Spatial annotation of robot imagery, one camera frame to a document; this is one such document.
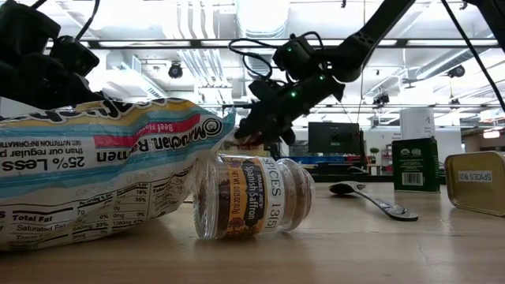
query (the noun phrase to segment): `metal spoon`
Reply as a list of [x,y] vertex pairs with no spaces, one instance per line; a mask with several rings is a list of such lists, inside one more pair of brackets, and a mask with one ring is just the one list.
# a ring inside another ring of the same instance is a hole
[[362,192],[361,190],[365,188],[365,184],[355,182],[355,181],[341,181],[332,186],[330,186],[330,191],[337,195],[356,193],[359,196],[364,197],[367,200],[370,200],[373,204],[375,204],[382,212],[384,212],[387,217],[397,220],[397,221],[417,221],[419,216],[412,212],[411,210],[394,204],[392,202],[388,202],[385,200],[381,200],[374,196],[370,196],[367,193]]

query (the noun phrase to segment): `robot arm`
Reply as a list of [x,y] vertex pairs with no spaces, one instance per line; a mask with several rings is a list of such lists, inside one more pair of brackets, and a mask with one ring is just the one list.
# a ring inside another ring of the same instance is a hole
[[[45,110],[103,99],[84,79],[99,59],[80,36],[58,37],[61,27],[36,10],[42,3],[0,6],[0,95]],[[45,55],[49,39],[54,47]]]
[[[504,1],[473,0],[496,35],[501,47],[505,17]],[[342,100],[345,83],[355,81],[367,65],[379,42],[388,34],[415,0],[384,0],[366,25],[336,48],[314,50],[308,32],[279,47],[273,57],[280,70],[296,82],[281,85],[268,78],[256,79],[249,85],[260,100],[253,103],[247,118],[241,120],[235,137],[246,144],[261,144],[281,136],[287,144],[295,140],[292,121],[309,114],[317,103],[333,95]]]

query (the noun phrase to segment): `glass jar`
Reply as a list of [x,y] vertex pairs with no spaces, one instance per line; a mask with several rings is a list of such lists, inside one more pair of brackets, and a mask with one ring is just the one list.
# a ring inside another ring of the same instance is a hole
[[293,230],[312,206],[314,180],[290,159],[217,155],[193,172],[194,219],[203,239]]

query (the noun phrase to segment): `wooden table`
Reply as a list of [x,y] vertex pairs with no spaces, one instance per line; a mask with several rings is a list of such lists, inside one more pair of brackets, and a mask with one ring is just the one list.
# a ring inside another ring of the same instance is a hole
[[200,241],[190,204],[123,234],[35,252],[1,253],[0,283],[505,283],[505,224],[455,209],[442,194],[368,191],[410,207],[396,222],[325,184],[291,234]]

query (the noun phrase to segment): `computer monitor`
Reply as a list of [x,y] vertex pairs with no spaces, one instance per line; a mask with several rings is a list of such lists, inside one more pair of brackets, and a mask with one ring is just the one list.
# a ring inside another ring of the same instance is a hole
[[309,152],[360,155],[357,123],[309,122]]

